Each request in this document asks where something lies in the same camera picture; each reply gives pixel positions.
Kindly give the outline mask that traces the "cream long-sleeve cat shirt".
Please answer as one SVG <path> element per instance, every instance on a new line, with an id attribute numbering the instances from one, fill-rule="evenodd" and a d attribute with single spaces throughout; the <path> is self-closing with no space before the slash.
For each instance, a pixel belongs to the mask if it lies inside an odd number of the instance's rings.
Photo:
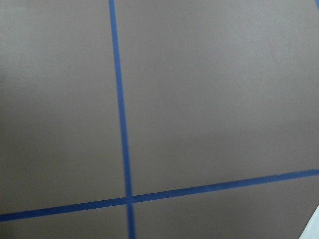
<path id="1" fill-rule="evenodd" d="M 310 217 L 299 239 L 319 239 L 319 206 Z"/>

